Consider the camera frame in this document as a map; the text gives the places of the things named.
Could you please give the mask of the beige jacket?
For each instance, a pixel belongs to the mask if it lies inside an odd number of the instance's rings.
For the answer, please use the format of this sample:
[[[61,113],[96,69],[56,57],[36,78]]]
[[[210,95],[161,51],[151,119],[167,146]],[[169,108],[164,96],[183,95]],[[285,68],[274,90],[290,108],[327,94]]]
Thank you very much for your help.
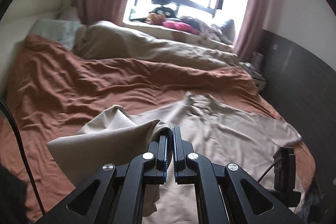
[[[267,189],[274,184],[274,175],[266,169],[275,152],[301,140],[286,122],[233,108],[209,95],[187,93],[181,101],[138,115],[114,105],[75,135],[67,132],[47,147],[70,182],[78,186],[105,163],[130,162],[175,126],[196,153],[215,164],[236,163]]]

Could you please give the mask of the clothes heap on sill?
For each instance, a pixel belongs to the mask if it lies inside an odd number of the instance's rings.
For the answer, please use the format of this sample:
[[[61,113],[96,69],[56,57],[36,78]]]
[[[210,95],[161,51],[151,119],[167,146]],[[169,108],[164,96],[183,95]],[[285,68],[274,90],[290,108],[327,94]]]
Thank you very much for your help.
[[[233,19],[227,20],[221,26],[217,26],[216,24],[206,24],[205,22],[190,16],[181,16],[180,20],[196,29],[198,35],[206,40],[215,40],[229,45],[234,43],[236,30]]]

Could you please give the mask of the white bedside table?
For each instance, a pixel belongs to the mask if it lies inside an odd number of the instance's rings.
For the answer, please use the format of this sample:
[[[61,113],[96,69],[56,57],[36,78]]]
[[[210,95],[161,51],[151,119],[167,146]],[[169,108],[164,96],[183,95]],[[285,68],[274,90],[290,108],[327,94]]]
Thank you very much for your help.
[[[258,91],[263,91],[266,87],[266,80],[261,72],[261,63],[264,55],[258,52],[254,52],[252,60],[250,62],[240,62],[242,68],[252,77]]]

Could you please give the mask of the right pink curtain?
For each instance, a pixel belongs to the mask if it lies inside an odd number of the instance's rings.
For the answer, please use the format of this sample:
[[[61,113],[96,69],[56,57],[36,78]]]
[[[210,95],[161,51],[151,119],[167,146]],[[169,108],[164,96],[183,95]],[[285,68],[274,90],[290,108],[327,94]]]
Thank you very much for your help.
[[[248,0],[234,53],[242,62],[247,62],[258,48],[269,0]]]

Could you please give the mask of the beige duvet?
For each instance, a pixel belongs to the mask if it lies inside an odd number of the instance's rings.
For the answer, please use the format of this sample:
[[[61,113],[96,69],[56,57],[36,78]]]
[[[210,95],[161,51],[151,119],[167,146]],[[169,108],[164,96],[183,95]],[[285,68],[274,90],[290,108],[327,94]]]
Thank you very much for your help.
[[[108,21],[79,28],[72,51],[86,60],[137,59],[204,71],[239,66],[239,59],[233,53],[157,39]]]

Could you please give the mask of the light blue pillow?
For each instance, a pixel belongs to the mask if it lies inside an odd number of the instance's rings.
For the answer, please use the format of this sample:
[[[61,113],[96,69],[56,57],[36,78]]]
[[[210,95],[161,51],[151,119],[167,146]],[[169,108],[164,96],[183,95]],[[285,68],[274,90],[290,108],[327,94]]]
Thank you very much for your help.
[[[72,50],[75,45],[76,32],[81,27],[80,22],[41,18],[35,22],[29,34],[42,36]]]

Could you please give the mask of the pink cloth on sill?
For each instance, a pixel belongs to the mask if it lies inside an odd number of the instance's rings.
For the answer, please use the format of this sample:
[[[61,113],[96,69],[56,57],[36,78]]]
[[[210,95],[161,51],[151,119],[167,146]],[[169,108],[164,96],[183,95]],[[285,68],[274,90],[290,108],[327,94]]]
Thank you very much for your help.
[[[162,22],[162,25],[166,28],[171,28],[173,30],[188,32],[190,34],[198,35],[199,31],[193,28],[191,25],[183,23],[183,22],[174,22],[171,20],[166,20]]]

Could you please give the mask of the orange black toy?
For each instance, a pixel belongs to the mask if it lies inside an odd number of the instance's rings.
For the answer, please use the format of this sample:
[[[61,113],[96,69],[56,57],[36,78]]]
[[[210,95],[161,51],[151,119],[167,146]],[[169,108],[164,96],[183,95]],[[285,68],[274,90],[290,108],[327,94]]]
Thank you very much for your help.
[[[161,25],[164,21],[176,18],[176,13],[173,9],[159,6],[149,12],[145,22],[152,25]]]

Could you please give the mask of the cream padded headboard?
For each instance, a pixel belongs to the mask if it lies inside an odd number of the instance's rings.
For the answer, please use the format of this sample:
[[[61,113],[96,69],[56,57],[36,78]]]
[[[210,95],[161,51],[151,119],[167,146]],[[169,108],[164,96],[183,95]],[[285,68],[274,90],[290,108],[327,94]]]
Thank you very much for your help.
[[[1,92],[20,43],[40,18],[55,19],[73,0],[13,0],[1,20]]]

